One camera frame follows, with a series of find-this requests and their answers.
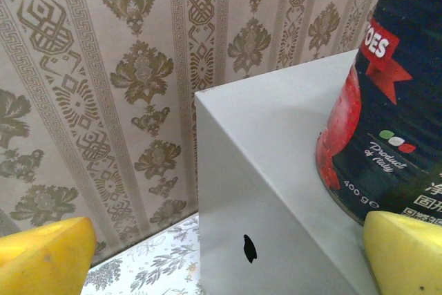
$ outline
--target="tin can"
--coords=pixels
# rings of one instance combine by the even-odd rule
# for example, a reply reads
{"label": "tin can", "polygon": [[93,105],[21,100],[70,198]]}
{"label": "tin can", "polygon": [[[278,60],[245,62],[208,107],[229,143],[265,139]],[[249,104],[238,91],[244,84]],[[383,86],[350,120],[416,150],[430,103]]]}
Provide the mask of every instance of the tin can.
{"label": "tin can", "polygon": [[442,225],[442,0],[379,0],[316,145],[357,222],[391,211]]}

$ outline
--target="white cardboard box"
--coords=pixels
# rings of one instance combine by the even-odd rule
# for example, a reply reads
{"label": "white cardboard box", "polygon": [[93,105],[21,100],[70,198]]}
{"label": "white cardboard box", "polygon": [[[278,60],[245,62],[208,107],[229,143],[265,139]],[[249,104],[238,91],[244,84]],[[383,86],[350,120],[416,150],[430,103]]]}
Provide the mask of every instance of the white cardboard box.
{"label": "white cardboard box", "polygon": [[[326,192],[316,140],[356,51],[196,94],[208,295],[377,295],[362,227]],[[244,235],[258,257],[244,254]]]}

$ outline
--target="beige wallpaper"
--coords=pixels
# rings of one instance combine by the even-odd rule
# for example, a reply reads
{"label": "beige wallpaper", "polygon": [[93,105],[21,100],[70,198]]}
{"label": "beige wallpaper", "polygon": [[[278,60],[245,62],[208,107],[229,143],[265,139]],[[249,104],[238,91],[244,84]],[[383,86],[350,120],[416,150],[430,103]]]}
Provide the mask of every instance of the beige wallpaper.
{"label": "beige wallpaper", "polygon": [[194,92],[356,48],[375,3],[0,0],[0,236],[88,216],[97,263],[195,212]]}

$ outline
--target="black hole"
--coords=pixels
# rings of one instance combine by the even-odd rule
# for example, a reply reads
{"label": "black hole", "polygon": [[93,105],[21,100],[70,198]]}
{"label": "black hole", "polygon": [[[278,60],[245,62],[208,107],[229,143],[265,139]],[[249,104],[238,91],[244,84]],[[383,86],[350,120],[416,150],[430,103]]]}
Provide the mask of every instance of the black hole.
{"label": "black hole", "polygon": [[248,237],[246,234],[244,235],[244,253],[246,254],[247,260],[250,263],[253,263],[253,260],[258,258],[255,245],[250,237]]}

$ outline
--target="tablecloth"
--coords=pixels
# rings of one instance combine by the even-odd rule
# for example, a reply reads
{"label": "tablecloth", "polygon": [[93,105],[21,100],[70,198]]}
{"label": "tablecloth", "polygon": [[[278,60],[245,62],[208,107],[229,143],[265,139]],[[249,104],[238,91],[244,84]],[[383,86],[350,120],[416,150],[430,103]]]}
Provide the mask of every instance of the tablecloth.
{"label": "tablecloth", "polygon": [[198,215],[93,267],[81,295],[203,295]]}

